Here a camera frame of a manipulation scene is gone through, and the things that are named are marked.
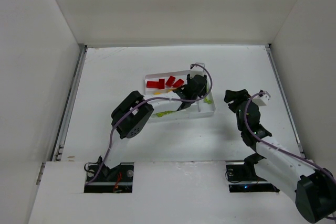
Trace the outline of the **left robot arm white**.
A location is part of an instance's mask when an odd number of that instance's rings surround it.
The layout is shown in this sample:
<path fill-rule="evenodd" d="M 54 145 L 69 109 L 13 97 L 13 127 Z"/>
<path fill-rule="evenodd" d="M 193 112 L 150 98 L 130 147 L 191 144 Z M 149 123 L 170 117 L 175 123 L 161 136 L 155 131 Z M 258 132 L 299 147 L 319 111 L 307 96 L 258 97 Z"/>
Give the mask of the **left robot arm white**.
<path fill-rule="evenodd" d="M 152 114 L 184 111 L 207 95 L 207 76 L 198 74 L 188 79 L 187 84 L 167 93 L 142 95 L 139 91 L 132 91 L 111 114 L 109 145 L 99 169 L 102 170 L 105 164 L 113 168 L 120 163 L 121 151 L 119 144 L 114 142 L 114 132 L 121 140 L 131 139 L 141 132 Z"/>

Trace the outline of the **small green cube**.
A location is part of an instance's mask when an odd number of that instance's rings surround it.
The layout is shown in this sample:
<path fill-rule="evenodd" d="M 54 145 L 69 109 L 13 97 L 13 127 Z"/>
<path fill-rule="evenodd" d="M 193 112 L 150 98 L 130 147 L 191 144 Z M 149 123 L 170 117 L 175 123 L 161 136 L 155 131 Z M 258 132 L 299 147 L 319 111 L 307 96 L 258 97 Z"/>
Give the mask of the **small green cube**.
<path fill-rule="evenodd" d="M 207 104 L 212 104 L 212 100 L 209 100 L 209 99 L 205 99 L 204 102 Z"/>

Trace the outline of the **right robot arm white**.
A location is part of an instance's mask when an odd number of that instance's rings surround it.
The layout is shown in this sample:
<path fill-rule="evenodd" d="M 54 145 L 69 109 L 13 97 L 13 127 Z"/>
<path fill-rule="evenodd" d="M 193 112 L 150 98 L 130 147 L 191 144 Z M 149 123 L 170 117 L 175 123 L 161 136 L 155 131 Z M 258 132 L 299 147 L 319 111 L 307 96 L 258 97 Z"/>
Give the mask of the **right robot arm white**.
<path fill-rule="evenodd" d="M 309 223 L 332 220 L 335 213 L 335 178 L 326 168 L 286 150 L 260 123 L 261 106 L 270 95 L 259 91 L 226 90 L 224 102 L 235 113 L 237 128 L 254 153 L 243 164 L 226 166 L 230 183 L 267 181 L 286 194 Z"/>

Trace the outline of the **red curved lego piece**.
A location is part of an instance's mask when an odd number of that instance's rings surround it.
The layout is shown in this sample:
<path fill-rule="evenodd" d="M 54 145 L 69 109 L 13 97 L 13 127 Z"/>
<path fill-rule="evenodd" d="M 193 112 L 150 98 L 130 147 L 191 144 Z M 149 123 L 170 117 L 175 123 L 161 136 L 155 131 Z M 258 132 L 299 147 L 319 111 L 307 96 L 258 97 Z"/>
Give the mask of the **red curved lego piece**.
<path fill-rule="evenodd" d="M 165 83 L 165 86 L 170 88 L 174 84 L 175 79 L 176 78 L 174 76 L 169 76 L 169 78 L 167 79 Z"/>

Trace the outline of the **large lime green lego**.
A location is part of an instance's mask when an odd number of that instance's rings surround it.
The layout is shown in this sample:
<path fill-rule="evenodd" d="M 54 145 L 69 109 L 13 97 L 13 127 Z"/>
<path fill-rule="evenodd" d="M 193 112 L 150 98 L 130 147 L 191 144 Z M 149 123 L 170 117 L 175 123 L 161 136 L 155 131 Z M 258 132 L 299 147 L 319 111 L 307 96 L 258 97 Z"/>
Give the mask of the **large lime green lego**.
<path fill-rule="evenodd" d="M 160 112 L 160 113 L 156 113 L 155 115 L 160 118 L 160 117 L 163 117 L 165 115 L 165 113 L 164 112 Z"/>

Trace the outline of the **red rounded lego brick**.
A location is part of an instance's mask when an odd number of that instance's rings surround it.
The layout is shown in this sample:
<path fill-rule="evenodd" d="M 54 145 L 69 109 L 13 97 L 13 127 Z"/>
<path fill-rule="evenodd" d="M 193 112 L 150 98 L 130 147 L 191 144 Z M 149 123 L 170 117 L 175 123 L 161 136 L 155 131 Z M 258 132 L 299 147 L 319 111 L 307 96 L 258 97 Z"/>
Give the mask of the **red rounded lego brick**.
<path fill-rule="evenodd" d="M 172 87 L 174 87 L 174 88 L 179 88 L 179 87 L 181 87 L 183 84 L 184 84 L 184 80 L 182 80 L 182 79 L 178 79 L 177 81 L 175 81 L 175 82 L 173 83 Z"/>

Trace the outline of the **lime green lego brick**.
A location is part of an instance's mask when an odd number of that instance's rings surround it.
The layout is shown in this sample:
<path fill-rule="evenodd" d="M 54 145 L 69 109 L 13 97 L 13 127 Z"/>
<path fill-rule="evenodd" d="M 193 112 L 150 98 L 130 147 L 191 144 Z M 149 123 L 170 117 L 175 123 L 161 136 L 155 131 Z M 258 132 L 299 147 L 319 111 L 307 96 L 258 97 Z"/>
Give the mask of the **lime green lego brick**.
<path fill-rule="evenodd" d="M 165 112 L 163 112 L 164 113 L 164 115 L 168 115 L 168 114 L 172 114 L 172 113 L 175 113 L 176 111 L 165 111 Z"/>

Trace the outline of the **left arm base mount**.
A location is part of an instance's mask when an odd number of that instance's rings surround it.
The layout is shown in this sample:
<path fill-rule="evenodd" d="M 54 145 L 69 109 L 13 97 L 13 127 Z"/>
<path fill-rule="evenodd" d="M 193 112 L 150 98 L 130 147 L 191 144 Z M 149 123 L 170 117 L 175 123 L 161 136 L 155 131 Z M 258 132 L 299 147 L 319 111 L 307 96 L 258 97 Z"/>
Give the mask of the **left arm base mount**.
<path fill-rule="evenodd" d="M 102 164 L 102 157 L 94 163 L 87 162 L 84 171 L 87 173 L 84 186 L 84 193 L 88 194 L 128 194 L 132 193 L 134 163 L 120 163 L 114 168 L 109 168 L 105 164 L 93 182 L 90 182 L 97 174 L 99 166 Z"/>

